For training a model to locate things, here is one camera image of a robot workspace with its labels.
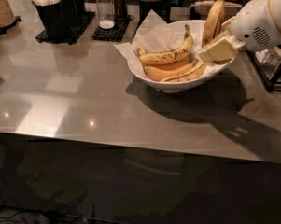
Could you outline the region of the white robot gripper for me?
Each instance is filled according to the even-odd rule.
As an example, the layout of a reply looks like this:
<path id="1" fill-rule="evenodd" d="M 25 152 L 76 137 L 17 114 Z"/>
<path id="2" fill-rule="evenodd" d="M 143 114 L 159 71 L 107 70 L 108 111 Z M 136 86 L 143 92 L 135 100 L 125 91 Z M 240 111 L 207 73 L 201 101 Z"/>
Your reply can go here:
<path id="1" fill-rule="evenodd" d="M 198 51 L 202 61 L 226 63 L 246 46 L 249 51 L 261 51 L 281 45 L 281 0 L 251 0 L 236 14 L 221 24 L 223 36 Z"/>

